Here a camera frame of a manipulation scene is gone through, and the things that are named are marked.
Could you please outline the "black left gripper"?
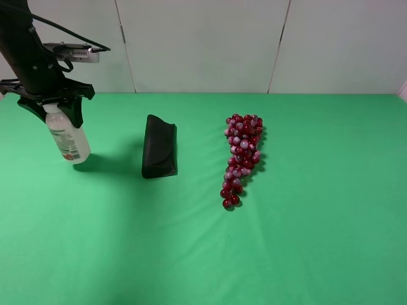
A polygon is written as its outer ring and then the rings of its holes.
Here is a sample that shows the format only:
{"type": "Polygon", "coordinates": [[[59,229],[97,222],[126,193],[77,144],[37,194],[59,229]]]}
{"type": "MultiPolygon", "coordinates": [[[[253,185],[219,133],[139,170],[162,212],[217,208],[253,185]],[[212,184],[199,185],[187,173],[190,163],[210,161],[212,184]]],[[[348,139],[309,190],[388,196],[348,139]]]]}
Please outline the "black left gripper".
{"type": "Polygon", "coordinates": [[[1,80],[1,94],[14,93],[20,98],[17,104],[46,123],[47,112],[42,105],[51,100],[64,99],[57,107],[68,117],[75,128],[83,124],[82,97],[88,100],[95,95],[91,84],[65,77],[73,70],[70,58],[60,55],[3,55],[15,73],[15,79],[1,80]]]}

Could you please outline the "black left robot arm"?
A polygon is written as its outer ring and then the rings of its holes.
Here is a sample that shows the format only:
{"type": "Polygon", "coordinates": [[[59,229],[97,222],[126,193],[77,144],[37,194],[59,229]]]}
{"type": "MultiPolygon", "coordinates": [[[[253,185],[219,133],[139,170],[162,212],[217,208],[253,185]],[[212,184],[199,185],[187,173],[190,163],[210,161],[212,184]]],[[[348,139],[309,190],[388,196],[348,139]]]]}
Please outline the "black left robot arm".
{"type": "Polygon", "coordinates": [[[45,121],[45,105],[56,104],[75,128],[83,124],[82,98],[92,99],[92,85],[65,77],[69,58],[49,50],[33,26],[27,1],[1,1],[1,54],[15,79],[1,80],[1,94],[14,93],[17,104],[45,121]]]}

